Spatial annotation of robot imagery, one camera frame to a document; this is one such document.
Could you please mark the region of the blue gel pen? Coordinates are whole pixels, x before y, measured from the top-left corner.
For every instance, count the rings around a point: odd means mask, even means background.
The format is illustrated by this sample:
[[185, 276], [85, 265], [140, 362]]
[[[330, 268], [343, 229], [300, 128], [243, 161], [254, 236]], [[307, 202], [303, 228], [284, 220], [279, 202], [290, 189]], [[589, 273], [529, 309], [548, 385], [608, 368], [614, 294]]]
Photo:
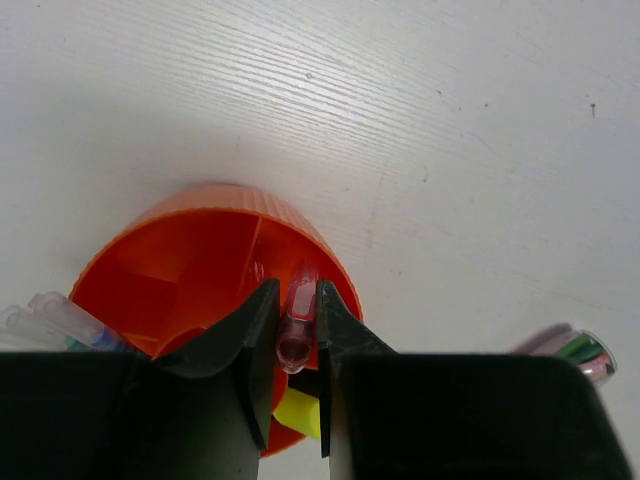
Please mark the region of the blue gel pen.
[[136, 350], [113, 329], [59, 292], [36, 294], [28, 306], [38, 318], [87, 348], [102, 352]]

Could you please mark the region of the yellow cap black highlighter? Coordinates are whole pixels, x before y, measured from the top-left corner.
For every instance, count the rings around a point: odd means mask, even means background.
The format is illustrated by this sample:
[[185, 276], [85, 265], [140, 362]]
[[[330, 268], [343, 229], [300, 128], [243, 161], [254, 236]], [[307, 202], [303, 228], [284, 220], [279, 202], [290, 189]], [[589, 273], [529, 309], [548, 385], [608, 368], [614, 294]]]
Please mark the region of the yellow cap black highlighter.
[[274, 418], [284, 427], [320, 440], [319, 397], [319, 372], [303, 369], [288, 378], [288, 385], [274, 411]]

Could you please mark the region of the pink correction tape case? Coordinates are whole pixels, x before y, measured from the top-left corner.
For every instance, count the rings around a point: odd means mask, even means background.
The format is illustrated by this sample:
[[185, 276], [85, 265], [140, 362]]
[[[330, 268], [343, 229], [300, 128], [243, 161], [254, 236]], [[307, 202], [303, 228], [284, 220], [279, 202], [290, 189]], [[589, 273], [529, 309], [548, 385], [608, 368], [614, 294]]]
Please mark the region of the pink correction tape case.
[[315, 345], [317, 268], [301, 263], [289, 283], [284, 310], [276, 338], [276, 357], [288, 375], [301, 372], [307, 365]]

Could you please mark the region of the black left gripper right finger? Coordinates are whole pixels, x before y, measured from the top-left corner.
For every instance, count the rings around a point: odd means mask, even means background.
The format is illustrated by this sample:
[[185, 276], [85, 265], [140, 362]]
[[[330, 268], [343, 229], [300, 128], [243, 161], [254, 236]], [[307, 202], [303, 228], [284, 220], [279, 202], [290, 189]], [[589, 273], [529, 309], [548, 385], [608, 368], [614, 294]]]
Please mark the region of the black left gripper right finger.
[[593, 384], [569, 362], [390, 348], [334, 284], [316, 293], [321, 448], [334, 479], [629, 479]]

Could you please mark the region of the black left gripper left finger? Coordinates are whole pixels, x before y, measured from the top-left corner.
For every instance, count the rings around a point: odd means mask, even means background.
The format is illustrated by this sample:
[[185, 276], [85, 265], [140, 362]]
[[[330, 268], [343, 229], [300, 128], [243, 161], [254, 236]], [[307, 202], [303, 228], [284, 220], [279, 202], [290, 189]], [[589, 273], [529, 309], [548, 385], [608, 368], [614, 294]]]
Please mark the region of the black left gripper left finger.
[[5, 479], [254, 479], [271, 422], [280, 284], [177, 350], [6, 352]]

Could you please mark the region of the green gel pen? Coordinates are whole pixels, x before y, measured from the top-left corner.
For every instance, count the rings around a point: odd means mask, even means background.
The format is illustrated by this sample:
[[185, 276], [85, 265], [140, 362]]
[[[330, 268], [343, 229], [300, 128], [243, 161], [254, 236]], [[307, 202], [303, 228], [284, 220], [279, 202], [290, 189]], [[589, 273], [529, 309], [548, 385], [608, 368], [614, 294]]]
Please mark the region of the green gel pen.
[[26, 351], [94, 351], [71, 336], [78, 319], [59, 311], [33, 312], [12, 305], [1, 311], [1, 347]]

